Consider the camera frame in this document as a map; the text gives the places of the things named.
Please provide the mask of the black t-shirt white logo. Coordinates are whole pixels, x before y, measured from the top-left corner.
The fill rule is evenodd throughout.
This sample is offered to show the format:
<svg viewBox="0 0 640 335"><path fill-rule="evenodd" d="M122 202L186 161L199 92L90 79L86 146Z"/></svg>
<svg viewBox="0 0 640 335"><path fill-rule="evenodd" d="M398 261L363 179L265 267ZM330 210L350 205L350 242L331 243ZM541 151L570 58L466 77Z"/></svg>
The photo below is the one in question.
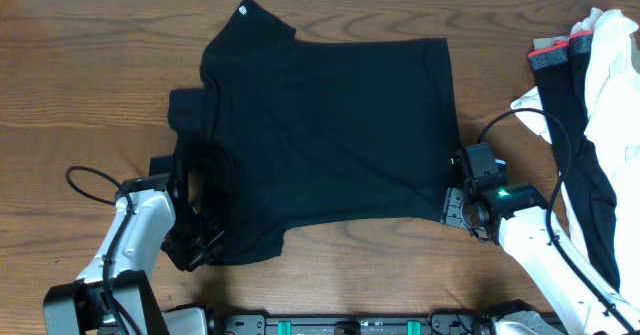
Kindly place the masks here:
<svg viewBox="0 0 640 335"><path fill-rule="evenodd" d="M445 40L305 42L243 0L200 78L170 93L168 123L226 228L211 265L276 257L295 227L440 218L461 146Z"/></svg>

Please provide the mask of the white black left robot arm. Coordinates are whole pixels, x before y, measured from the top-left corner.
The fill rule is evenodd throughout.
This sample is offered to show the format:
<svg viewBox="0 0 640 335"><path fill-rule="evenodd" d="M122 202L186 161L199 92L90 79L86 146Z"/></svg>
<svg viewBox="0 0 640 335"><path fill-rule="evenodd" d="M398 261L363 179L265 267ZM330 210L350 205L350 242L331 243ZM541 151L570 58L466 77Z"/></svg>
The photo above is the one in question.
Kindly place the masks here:
<svg viewBox="0 0 640 335"><path fill-rule="evenodd" d="M89 265L43 301L49 334L213 334L201 305L163 311L150 285L161 245L176 223L168 174L117 186L115 216Z"/></svg>

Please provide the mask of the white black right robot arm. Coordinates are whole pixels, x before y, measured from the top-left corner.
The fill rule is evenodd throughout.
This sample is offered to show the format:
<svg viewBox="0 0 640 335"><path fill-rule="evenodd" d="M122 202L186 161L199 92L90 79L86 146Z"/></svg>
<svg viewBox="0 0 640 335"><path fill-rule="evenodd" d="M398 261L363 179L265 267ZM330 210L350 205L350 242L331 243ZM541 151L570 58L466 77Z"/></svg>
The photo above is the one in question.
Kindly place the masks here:
<svg viewBox="0 0 640 335"><path fill-rule="evenodd" d="M500 246L552 306L568 334L637 334L639 309L595 270L531 184L467 195L447 190L441 222Z"/></svg>

